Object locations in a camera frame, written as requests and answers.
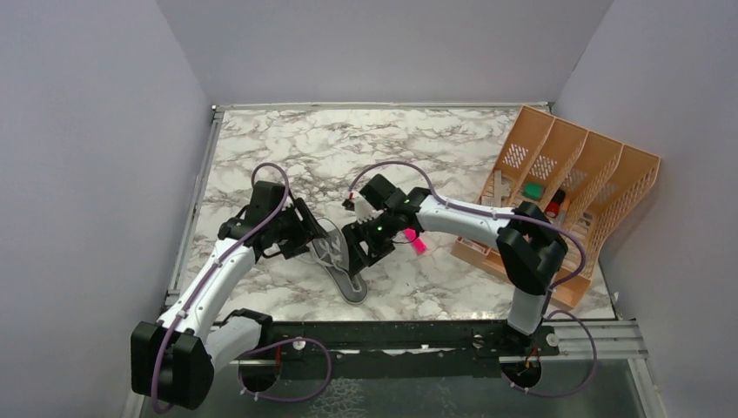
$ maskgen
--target gray wall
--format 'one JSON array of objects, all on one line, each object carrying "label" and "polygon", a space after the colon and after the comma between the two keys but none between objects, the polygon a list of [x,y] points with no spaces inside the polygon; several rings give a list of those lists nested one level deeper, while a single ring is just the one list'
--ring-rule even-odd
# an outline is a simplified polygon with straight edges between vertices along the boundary
[{"label": "gray wall", "polygon": [[663,157],[602,264],[669,416],[735,416],[738,3],[615,0],[554,107]]},{"label": "gray wall", "polygon": [[217,104],[555,100],[612,0],[158,0]]},{"label": "gray wall", "polygon": [[120,414],[204,152],[210,102],[157,5],[107,3],[0,2],[3,417]]}]

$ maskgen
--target white marble tabletop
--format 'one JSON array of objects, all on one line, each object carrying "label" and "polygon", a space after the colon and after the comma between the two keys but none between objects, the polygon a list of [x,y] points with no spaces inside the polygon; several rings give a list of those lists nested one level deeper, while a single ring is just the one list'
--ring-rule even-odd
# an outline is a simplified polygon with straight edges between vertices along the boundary
[{"label": "white marble tabletop", "polygon": [[[341,206],[349,183],[366,165],[405,159],[426,170],[439,193],[473,201],[494,165],[517,108],[248,110],[228,111],[200,207],[183,285],[212,250],[221,223],[248,203],[253,167],[264,161],[287,170],[292,190],[316,217],[342,226],[353,221]],[[424,185],[405,167],[378,169],[409,191]],[[270,169],[261,179],[279,180]],[[347,304],[309,254],[260,260],[238,283],[221,315],[247,307],[275,320],[462,320],[507,316],[513,287],[450,254],[456,237],[424,233],[428,246],[410,246],[362,271],[366,300]],[[614,317],[601,270],[573,310],[582,318]]]}]

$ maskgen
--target cable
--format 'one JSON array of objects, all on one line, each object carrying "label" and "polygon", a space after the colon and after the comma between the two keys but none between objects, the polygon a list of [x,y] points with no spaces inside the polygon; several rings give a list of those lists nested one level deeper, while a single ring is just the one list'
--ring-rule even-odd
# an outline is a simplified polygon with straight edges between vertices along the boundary
[{"label": "cable", "polygon": [[275,348],[275,347],[281,347],[281,346],[284,346],[285,344],[290,344],[295,341],[311,342],[315,344],[316,346],[318,346],[323,351],[323,354],[325,354],[325,360],[328,361],[328,372],[325,374],[325,379],[323,380],[323,383],[320,385],[318,389],[316,389],[311,394],[307,394],[305,396],[299,396],[297,398],[280,398],[280,397],[271,396],[268,394],[260,394],[260,392],[254,393],[250,391],[249,389],[247,389],[246,386],[244,385],[243,376],[241,374],[241,371],[239,370],[238,371],[238,384],[241,385],[241,394],[250,394],[251,396],[254,397],[254,400],[266,399],[268,401],[284,402],[284,403],[296,403],[296,402],[308,401],[314,398],[315,396],[318,396],[319,394],[321,394],[325,390],[325,388],[328,387],[328,384],[331,382],[331,374],[333,373],[333,363],[331,361],[331,352],[329,352],[328,348],[325,348],[325,346],[321,344],[320,341],[314,340],[312,338],[306,338],[306,337],[291,338],[289,340],[278,341],[268,346],[264,346],[261,348],[257,348],[255,350],[247,351],[243,355],[263,353],[264,351],[271,350],[272,348]]},{"label": "cable", "polygon": [[[348,191],[349,192],[352,192],[353,191],[353,188],[356,186],[356,183],[358,183],[359,182],[359,179],[361,179],[367,172],[369,172],[370,170],[373,170],[373,169],[375,169],[377,167],[381,167],[383,165],[404,165],[405,167],[410,167],[413,170],[415,170],[416,172],[419,172],[420,175],[423,176],[423,179],[426,180],[426,183],[428,184],[428,189],[431,191],[431,194],[433,195],[433,197],[436,198],[436,200],[438,200],[444,206],[450,207],[452,209],[456,209],[458,211],[471,213],[473,215],[487,216],[489,218],[496,217],[496,218],[499,218],[499,219],[514,219],[514,220],[521,220],[523,222],[529,222],[531,224],[535,224],[537,226],[543,226],[545,228],[548,228],[548,229],[551,229],[553,231],[556,231],[557,233],[560,233],[561,235],[564,235],[565,237],[567,237],[570,240],[572,240],[572,242],[574,243],[574,245],[577,247],[577,249],[580,252],[580,264],[577,266],[577,268],[574,269],[573,272],[571,272],[570,274],[568,274],[566,277],[564,277],[561,280],[557,280],[554,283],[552,283],[551,286],[549,287],[550,290],[554,290],[556,287],[558,287],[558,286],[560,286],[560,285],[562,285],[562,284],[570,281],[571,279],[573,279],[574,277],[576,277],[577,274],[581,273],[582,270],[584,270],[584,265],[586,263],[586,254],[585,254],[584,246],[569,231],[566,231],[563,228],[560,228],[560,227],[558,227],[556,225],[550,224],[550,223],[545,222],[545,221],[542,221],[542,220],[528,218],[527,216],[520,216],[520,215],[514,215],[514,214],[507,214],[507,213],[493,213],[493,212],[489,212],[489,211],[481,211],[479,209],[472,209],[471,207],[456,205],[453,202],[450,202],[450,201],[448,201],[446,199],[441,198],[438,195],[438,193],[436,193],[436,190],[433,187],[433,182],[431,181],[431,178],[428,177],[428,174],[426,172],[424,172],[422,168],[418,167],[417,165],[415,165],[413,163],[408,163],[406,161],[390,160],[390,161],[382,161],[382,162],[379,162],[379,163],[376,163],[376,164],[369,165],[364,170],[362,170],[359,173],[359,175],[356,176],[356,178],[353,180],[353,182],[351,183],[351,185],[349,185]],[[548,306],[548,301],[550,299],[551,299],[551,294],[549,293],[549,295],[547,296],[546,303],[544,304],[544,312],[545,312],[546,307]]]},{"label": "cable", "polygon": [[169,325],[169,328],[167,328],[166,333],[164,334],[164,339],[162,340],[161,346],[159,347],[158,353],[157,353],[157,359],[154,362],[154,370],[153,370],[153,376],[151,377],[151,405],[153,406],[154,412],[157,414],[164,414],[166,412],[169,412],[173,407],[174,404],[170,403],[166,407],[161,407],[159,405],[159,398],[158,398],[158,390],[159,390],[159,374],[161,373],[161,367],[162,362],[164,360],[164,352],[166,351],[166,346],[169,343],[169,340],[171,339],[171,336],[174,334],[175,328],[177,328],[177,325],[179,325],[179,322],[182,320],[182,318],[186,317],[187,312],[190,310],[190,307],[192,306],[192,303],[197,299],[197,297],[200,295],[200,292],[205,287],[205,284],[210,281],[210,278],[212,275],[218,270],[220,266],[223,265],[224,262],[228,260],[228,257],[236,251],[240,246],[244,244],[249,238],[251,238],[255,233],[261,230],[266,224],[272,221],[274,217],[276,217],[281,211],[282,207],[284,207],[285,202],[287,201],[287,197],[290,193],[290,180],[287,178],[287,173],[285,170],[283,170],[280,166],[274,164],[274,163],[261,163],[254,168],[254,171],[252,172],[252,185],[256,183],[256,173],[263,167],[273,167],[277,169],[279,174],[282,175],[282,179],[285,181],[285,192],[282,194],[282,200],[279,202],[279,205],[272,211],[272,213],[269,214],[264,220],[262,220],[256,227],[254,227],[252,230],[250,230],[246,235],[241,237],[238,241],[236,241],[235,244],[233,244],[230,248],[225,250],[223,254],[218,257],[218,262],[215,262],[212,264],[212,266],[205,272],[205,275],[203,276],[203,279],[199,281],[198,285],[195,287],[195,289],[192,291],[192,294],[189,298],[184,302],[182,309],[177,312],[177,316],[174,318],[174,320]]},{"label": "cable", "polygon": [[567,397],[567,396],[571,396],[572,394],[578,394],[579,392],[581,392],[582,390],[584,390],[584,388],[586,388],[590,383],[592,383],[592,379],[594,378],[594,375],[597,373],[597,347],[594,344],[594,337],[592,336],[592,333],[589,331],[589,328],[587,328],[587,326],[584,325],[584,322],[582,320],[580,320],[579,318],[577,318],[576,316],[574,316],[573,314],[571,314],[571,313],[569,313],[567,311],[562,311],[560,309],[557,309],[557,310],[551,312],[546,317],[546,319],[547,320],[550,320],[556,314],[565,314],[569,318],[571,318],[572,320],[575,320],[581,326],[581,329],[584,330],[585,334],[587,334],[587,338],[589,339],[589,344],[592,346],[592,368],[589,369],[589,374],[584,379],[584,381],[582,381],[574,389],[571,389],[571,390],[569,390],[567,392],[564,392],[564,393],[561,393],[561,394],[547,394],[545,392],[538,392],[538,391],[535,391],[535,390],[530,390],[530,388],[521,388],[520,386],[518,386],[515,383],[513,383],[512,381],[510,381],[510,379],[503,373],[502,375],[505,377],[505,379],[507,379],[507,381],[510,382],[510,387],[511,388],[514,388],[516,390],[519,390],[520,392],[523,392],[525,394],[531,394],[533,396],[538,396],[540,398],[564,398],[564,397]]}]

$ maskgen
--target green object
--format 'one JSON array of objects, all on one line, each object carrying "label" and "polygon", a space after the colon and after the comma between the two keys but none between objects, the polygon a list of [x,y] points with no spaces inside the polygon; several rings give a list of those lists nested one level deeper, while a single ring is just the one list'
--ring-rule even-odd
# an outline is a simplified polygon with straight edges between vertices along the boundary
[{"label": "green object", "polygon": [[540,200],[543,196],[543,186],[536,185],[535,183],[528,183],[523,187],[523,196],[533,200]]}]

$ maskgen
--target floor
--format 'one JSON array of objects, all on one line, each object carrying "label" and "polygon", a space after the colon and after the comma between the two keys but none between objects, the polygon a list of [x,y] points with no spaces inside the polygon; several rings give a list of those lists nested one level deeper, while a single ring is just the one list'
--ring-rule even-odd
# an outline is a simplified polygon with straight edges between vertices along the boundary
[{"label": "floor", "polygon": [[[252,168],[264,161],[283,166],[293,192],[316,217],[339,226],[353,221],[341,206],[362,167],[401,158],[426,170],[439,193],[473,201],[499,155],[518,108],[243,110],[228,111],[218,138],[200,207],[184,286],[212,250],[218,227],[251,197]],[[422,179],[405,167],[381,171],[409,191]],[[259,172],[278,180],[276,173]],[[449,252],[456,237],[424,233],[428,251],[399,246],[362,272],[369,295],[348,305],[309,254],[259,263],[238,283],[221,315],[248,307],[275,320],[501,319],[513,287],[469,266]],[[612,319],[607,288],[597,268],[594,283],[573,312]]]}]

